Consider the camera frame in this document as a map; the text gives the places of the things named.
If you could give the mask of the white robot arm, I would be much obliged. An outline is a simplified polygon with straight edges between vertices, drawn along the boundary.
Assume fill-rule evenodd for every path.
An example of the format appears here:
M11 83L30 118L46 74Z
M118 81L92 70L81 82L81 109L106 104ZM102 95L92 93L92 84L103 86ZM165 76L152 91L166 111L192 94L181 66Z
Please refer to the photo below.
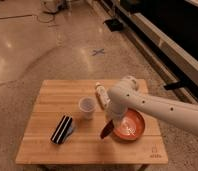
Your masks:
M139 88L133 76L126 76L107 90L111 119L122 120L128 109L135 109L198 137L198 105L141 93Z

